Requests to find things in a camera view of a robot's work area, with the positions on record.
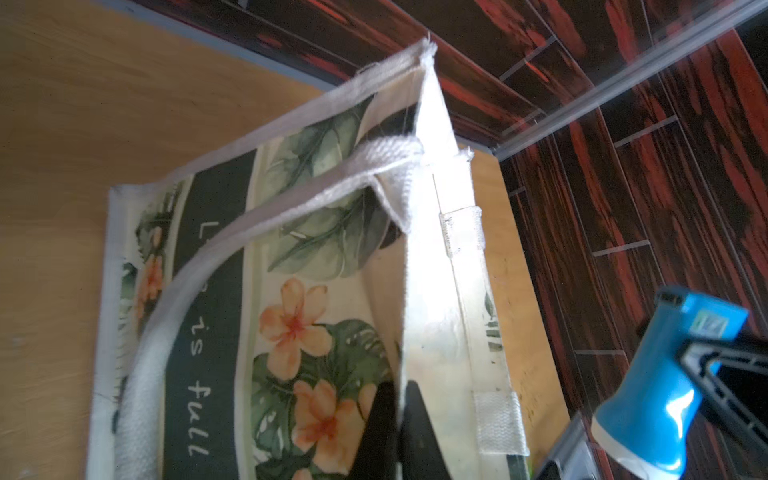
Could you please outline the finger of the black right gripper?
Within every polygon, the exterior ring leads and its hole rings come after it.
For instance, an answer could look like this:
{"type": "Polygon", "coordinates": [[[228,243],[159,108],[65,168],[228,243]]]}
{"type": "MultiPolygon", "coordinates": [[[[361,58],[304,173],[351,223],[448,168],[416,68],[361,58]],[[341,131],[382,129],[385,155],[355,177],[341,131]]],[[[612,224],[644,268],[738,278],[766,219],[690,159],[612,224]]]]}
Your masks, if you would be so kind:
{"type": "Polygon", "coordinates": [[[702,397],[704,417],[753,456],[767,454],[767,341],[688,339],[677,362],[702,397]]]}

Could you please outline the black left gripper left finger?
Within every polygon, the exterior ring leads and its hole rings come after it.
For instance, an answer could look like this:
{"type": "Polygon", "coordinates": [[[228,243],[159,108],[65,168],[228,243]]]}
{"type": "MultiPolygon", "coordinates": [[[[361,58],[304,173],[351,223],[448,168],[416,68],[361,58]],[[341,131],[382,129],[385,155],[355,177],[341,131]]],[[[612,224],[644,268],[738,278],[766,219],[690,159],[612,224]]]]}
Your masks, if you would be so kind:
{"type": "Polygon", "coordinates": [[[397,406],[392,382],[378,386],[349,480],[393,480],[397,463],[397,406]]]}

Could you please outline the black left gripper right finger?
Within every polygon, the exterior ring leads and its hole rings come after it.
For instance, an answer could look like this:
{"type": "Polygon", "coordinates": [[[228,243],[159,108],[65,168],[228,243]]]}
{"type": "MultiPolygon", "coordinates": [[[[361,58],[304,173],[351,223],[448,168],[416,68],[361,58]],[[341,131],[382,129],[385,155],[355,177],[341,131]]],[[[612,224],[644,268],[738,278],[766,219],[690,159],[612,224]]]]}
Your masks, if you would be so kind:
{"type": "Polygon", "coordinates": [[[406,480],[451,480],[421,390],[409,380],[400,427],[398,455],[406,480]]]}

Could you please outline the blue flashlight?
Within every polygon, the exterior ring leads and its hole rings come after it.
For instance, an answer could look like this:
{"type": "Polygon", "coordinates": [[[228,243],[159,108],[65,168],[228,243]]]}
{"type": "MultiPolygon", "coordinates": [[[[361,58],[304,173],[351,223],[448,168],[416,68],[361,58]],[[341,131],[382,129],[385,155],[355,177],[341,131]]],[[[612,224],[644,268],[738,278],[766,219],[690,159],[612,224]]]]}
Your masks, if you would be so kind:
{"type": "Polygon", "coordinates": [[[749,311],[679,286],[655,295],[655,312],[617,391],[590,431],[606,454],[639,479],[679,479],[686,435],[703,400],[677,353],[686,340],[733,340],[749,311]]]}

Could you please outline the white printed tote bag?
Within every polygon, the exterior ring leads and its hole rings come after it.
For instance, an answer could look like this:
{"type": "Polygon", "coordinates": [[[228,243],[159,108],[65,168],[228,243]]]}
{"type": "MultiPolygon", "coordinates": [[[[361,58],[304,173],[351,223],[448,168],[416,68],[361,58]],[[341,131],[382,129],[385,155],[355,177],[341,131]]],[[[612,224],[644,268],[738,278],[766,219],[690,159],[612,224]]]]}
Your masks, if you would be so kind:
{"type": "Polygon", "coordinates": [[[422,39],[110,191],[89,479],[348,479],[409,380],[451,479],[525,479],[472,152],[422,39]]]}

